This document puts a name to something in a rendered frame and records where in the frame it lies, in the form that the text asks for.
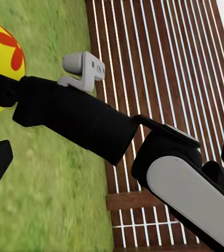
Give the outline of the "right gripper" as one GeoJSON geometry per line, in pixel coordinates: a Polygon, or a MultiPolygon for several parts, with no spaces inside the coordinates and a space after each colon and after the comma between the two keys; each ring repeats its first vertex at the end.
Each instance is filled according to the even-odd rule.
{"type": "Polygon", "coordinates": [[[18,102],[14,122],[26,128],[45,125],[87,150],[94,127],[112,106],[57,82],[33,76],[15,81],[0,75],[0,107],[13,107],[18,102]]]}

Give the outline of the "easter egg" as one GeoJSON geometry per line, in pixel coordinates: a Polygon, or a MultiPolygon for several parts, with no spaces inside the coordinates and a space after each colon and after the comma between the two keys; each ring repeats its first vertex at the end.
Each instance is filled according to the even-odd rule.
{"type": "MultiPolygon", "coordinates": [[[[0,75],[20,81],[25,76],[25,56],[18,41],[0,26],[0,75]]],[[[0,112],[5,107],[0,107],[0,112]]]]}

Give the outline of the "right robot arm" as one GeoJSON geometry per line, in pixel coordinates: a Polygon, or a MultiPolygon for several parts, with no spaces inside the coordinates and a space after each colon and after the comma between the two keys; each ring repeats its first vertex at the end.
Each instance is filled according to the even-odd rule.
{"type": "Polygon", "coordinates": [[[132,164],[131,174],[170,213],[214,252],[224,252],[224,166],[203,164],[201,143],[189,134],[143,115],[129,117],[90,94],[105,79],[105,64],[88,51],[63,56],[58,81],[0,75],[0,107],[18,102],[13,121],[45,125],[116,167],[139,125],[152,131],[132,164]]]}

